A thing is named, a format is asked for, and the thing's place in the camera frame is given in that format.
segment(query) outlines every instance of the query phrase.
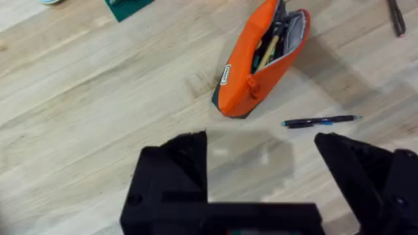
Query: pen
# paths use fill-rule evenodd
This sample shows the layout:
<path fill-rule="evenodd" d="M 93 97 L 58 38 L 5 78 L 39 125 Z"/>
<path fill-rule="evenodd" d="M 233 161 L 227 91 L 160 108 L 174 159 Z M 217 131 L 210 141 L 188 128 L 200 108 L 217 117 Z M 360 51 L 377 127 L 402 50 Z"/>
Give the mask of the pen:
<path fill-rule="evenodd" d="M 388 0 L 389 8 L 391 10 L 391 17 L 394 30 L 398 37 L 404 37 L 406 35 L 406 26 L 402 12 L 398 7 L 396 0 Z"/>
<path fill-rule="evenodd" d="M 308 119 L 295 119 L 288 120 L 282 123 L 283 126 L 289 127 L 290 129 L 299 129 L 305 127 L 313 127 L 314 125 L 332 125 L 333 123 L 339 123 L 344 121 L 354 121 L 362 118 L 361 116 L 335 116 L 335 117 L 319 117 L 319 118 L 308 118 Z"/>

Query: blue pen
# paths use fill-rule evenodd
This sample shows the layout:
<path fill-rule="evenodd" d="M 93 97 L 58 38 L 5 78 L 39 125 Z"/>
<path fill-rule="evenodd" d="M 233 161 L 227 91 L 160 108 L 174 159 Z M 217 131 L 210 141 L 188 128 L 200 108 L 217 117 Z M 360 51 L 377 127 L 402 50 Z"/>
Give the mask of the blue pen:
<path fill-rule="evenodd" d="M 283 126 L 289 127 L 290 129 L 299 129 L 306 127 L 313 127 L 314 125 L 333 125 L 334 123 L 344 121 L 354 121 L 362 118 L 361 116 L 347 115 L 347 116 L 335 116 L 335 117 L 319 117 L 319 118 L 308 118 L 308 119 L 294 119 L 284 121 Z"/>

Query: light wood grain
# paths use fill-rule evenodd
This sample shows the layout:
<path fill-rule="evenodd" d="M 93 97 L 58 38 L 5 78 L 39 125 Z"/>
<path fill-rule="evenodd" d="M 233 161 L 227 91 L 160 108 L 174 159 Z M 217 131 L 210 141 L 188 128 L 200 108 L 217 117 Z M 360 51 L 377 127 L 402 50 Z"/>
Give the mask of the light wood grain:
<path fill-rule="evenodd" d="M 328 234 L 356 231 L 313 139 L 418 151 L 418 2 L 399 1 L 398 39 L 384 0 L 290 0 L 312 15 L 305 48 L 248 119 L 227 119 L 210 97 L 262 2 L 156 0 L 116 23 L 102 0 L 0 0 L 1 233 L 121 234 L 140 150 L 202 129 L 210 200 L 316 202 Z M 364 119 L 280 125 L 334 114 Z"/>

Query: white shoe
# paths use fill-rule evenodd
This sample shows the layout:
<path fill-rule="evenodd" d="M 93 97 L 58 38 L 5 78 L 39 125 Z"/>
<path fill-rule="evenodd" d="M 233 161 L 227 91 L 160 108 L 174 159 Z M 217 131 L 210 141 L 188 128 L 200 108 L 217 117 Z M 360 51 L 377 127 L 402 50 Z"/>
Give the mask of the white shoe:
<path fill-rule="evenodd" d="M 44 4 L 54 4 L 57 3 L 61 0 L 38 0 L 40 3 L 44 3 Z"/>

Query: black object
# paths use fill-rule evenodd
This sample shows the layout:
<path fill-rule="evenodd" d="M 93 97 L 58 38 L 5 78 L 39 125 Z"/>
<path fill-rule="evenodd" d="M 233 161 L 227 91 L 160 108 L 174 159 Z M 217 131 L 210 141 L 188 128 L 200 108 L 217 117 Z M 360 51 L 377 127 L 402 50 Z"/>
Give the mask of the black object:
<path fill-rule="evenodd" d="M 418 234 L 418 156 L 337 134 L 315 143 L 361 224 L 361 235 Z"/>
<path fill-rule="evenodd" d="M 314 125 L 332 125 L 333 123 L 339 123 L 344 121 L 354 121 L 361 118 L 360 116 L 335 116 L 335 117 L 320 117 L 320 118 L 308 118 L 308 119 L 295 119 L 284 121 L 283 126 L 290 129 L 298 129 L 305 127 L 313 127 Z"/>
<path fill-rule="evenodd" d="M 324 235 L 314 204 L 209 204 L 206 133 L 141 152 L 120 223 L 125 235 L 226 235 L 230 230 Z M 315 143 L 361 224 L 360 235 L 418 234 L 418 156 L 337 134 Z"/>
<path fill-rule="evenodd" d="M 402 12 L 400 11 L 396 0 L 388 0 L 388 3 L 396 35 L 398 37 L 403 37 L 406 35 L 406 26 Z"/>
<path fill-rule="evenodd" d="M 120 219 L 125 235 L 325 234 L 315 204 L 208 203 L 206 145 L 201 132 L 142 150 Z"/>

